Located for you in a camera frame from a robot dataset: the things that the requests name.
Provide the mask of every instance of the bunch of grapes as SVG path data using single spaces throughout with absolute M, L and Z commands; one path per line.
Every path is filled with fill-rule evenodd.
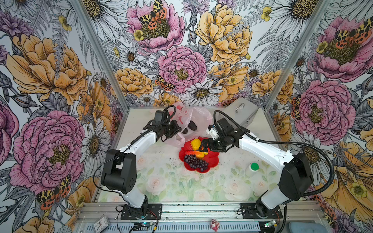
M 184 162 L 186 162 L 193 169 L 200 168 L 201 171 L 206 170 L 207 166 L 209 165 L 208 162 L 197 158 L 195 155 L 186 155 L 184 157 Z

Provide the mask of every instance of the red bowl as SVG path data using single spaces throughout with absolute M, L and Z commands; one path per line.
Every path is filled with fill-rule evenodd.
M 202 141 L 203 139 L 207 139 L 207 138 L 198 137 L 198 139 Z M 183 162 L 184 162 L 185 152 L 186 151 L 193 151 L 192 145 L 190 144 L 191 141 L 192 140 L 186 142 L 179 152 L 179 159 Z M 200 168 L 196 168 L 196 169 L 191 168 L 189 166 L 189 164 L 187 164 L 186 162 L 184 162 L 184 167 L 189 171 L 197 171 L 199 173 L 206 173 L 210 170 L 210 168 L 216 167 L 219 164 L 219 157 L 218 157 L 219 152 L 213 152 L 213 151 L 210 151 L 210 149 L 208 149 L 208 150 L 209 150 L 209 153 L 207 155 L 205 155 L 205 157 L 203 157 L 203 160 L 209 163 L 207 165 L 206 170 L 201 171 Z

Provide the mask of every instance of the green bottle cap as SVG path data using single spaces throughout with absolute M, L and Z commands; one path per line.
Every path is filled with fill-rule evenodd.
M 253 171 L 257 171 L 259 169 L 259 165 L 257 163 L 252 163 L 250 165 L 250 168 L 253 170 Z

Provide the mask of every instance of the plastic bag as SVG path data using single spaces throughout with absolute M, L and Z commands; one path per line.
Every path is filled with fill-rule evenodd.
M 181 132 L 167 139 L 165 143 L 181 148 L 185 142 L 205 134 L 208 126 L 212 124 L 213 118 L 211 113 L 203 107 L 186 108 L 182 102 L 176 102 L 173 105 L 176 107 L 176 113 L 171 120 L 177 121 Z M 171 115 L 173 108 L 169 108 L 168 111 Z

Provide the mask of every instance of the table surface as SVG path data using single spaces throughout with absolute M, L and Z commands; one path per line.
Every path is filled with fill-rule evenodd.
M 155 111 L 154 108 L 131 109 L 117 148 L 135 139 L 142 127 L 154 118 Z M 261 139 L 275 141 L 262 109 L 247 128 Z M 242 149 L 220 153 L 218 166 L 205 174 L 187 170 L 178 157 L 179 151 L 180 148 L 159 140 L 137 158 L 136 185 L 149 202 L 254 201 L 264 191 L 274 188 L 280 179 L 274 168 Z M 245 169 L 253 162 L 259 164 L 259 171 L 248 176 Z M 115 193 L 99 193 L 98 202 L 121 201 Z

